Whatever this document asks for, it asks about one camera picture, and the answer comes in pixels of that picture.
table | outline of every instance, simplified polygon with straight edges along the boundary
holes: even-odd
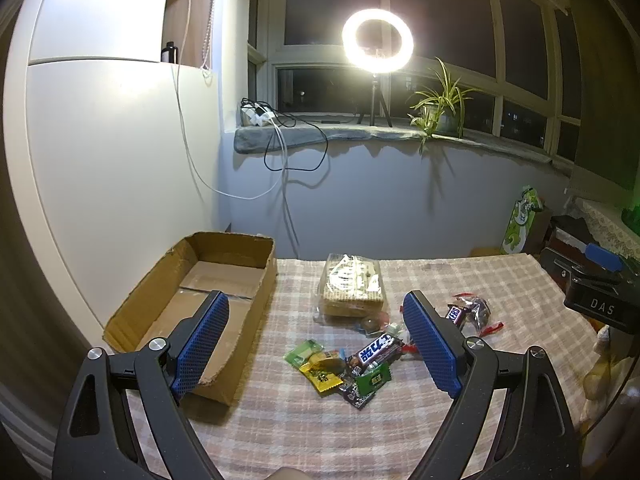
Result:
[[[313,320],[324,262],[279,260],[270,302],[244,368],[234,403],[227,408],[188,395],[182,402],[203,446],[225,478],[267,477],[292,466],[316,480],[404,480],[435,436],[450,406],[422,361],[391,365],[393,379],[359,412],[339,394],[321,398],[282,356],[307,338],[326,348],[359,350],[368,341],[349,326]],[[494,349],[523,352],[544,347],[554,364],[574,423],[584,403],[581,381],[597,355],[596,335],[531,256],[453,260],[389,260],[380,263],[392,320],[413,289],[423,291],[440,314],[453,294],[486,298],[494,321],[505,328],[486,341]],[[495,392],[466,474],[479,470],[495,434],[504,399]],[[167,476],[136,394],[129,395],[140,443],[152,471]]]

cardboard box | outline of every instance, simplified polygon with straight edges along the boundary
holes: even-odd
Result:
[[[502,254],[539,254],[552,212],[544,207],[535,189],[525,186],[511,211],[507,231],[502,240]]]
[[[229,321],[194,393],[231,405],[276,277],[272,238],[196,233],[180,240],[136,285],[104,329],[104,340],[131,352],[168,336],[207,294],[229,296]]]

white cable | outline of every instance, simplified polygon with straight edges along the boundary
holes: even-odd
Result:
[[[184,149],[187,152],[187,158],[188,158],[189,164],[193,168],[194,173],[196,174],[198,179],[201,181],[201,183],[203,183],[210,190],[216,193],[219,193],[220,195],[228,196],[230,198],[237,198],[239,200],[256,200],[257,198],[260,198],[261,196],[265,196],[267,193],[270,193],[271,191],[273,191],[273,189],[278,185],[278,181],[274,182],[273,186],[271,186],[267,191],[265,191],[264,193],[260,193],[260,195],[257,195],[257,196],[246,197],[246,196],[232,195],[231,193],[225,193],[224,191],[220,191],[219,189],[215,189],[211,187],[209,184],[207,184],[204,181],[204,179],[200,176],[200,173],[198,172],[198,168],[196,168],[195,162],[193,161],[193,157],[191,156],[191,151],[189,150],[189,143],[187,141],[187,132],[184,125],[184,114],[182,113],[182,104],[180,102],[180,67],[182,66],[182,54],[184,53],[184,45],[187,42],[187,32],[189,31],[190,21],[191,21],[191,0],[187,0],[187,22],[184,26],[184,35],[182,36],[182,44],[180,46],[180,50],[178,51],[178,70],[174,80],[174,88],[175,88],[175,97],[178,103],[178,113],[180,114],[180,129],[182,131],[182,141],[184,142]],[[268,114],[268,118],[271,124],[273,125],[273,127],[275,128],[276,136],[278,137],[278,141],[280,142],[280,149],[282,151],[282,154],[281,154],[282,167],[283,167],[283,170],[281,172],[282,174],[280,175],[280,182],[282,183],[282,186],[284,188],[284,186],[286,185],[286,178],[287,178],[286,176],[287,161],[289,160],[287,144],[284,141],[284,136],[282,135],[282,131],[280,127],[275,123],[275,121],[273,120],[273,117],[271,117]]]

charger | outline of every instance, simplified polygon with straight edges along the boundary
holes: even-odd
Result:
[[[260,105],[246,104],[240,108],[242,126],[266,126],[276,117],[272,110]]]

metal screw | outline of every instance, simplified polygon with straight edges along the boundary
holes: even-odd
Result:
[[[161,337],[156,337],[149,342],[149,348],[152,350],[162,350],[166,346],[166,341]]]
[[[86,356],[93,361],[94,359],[97,359],[101,355],[102,355],[102,348],[91,348],[91,350],[87,352]]]
[[[535,357],[536,359],[544,359],[546,357],[546,352],[539,346],[534,346],[531,349],[531,355],[533,355],[533,357]]]
[[[477,337],[470,337],[466,340],[466,345],[472,350],[476,350],[478,348],[484,348],[484,341]]]

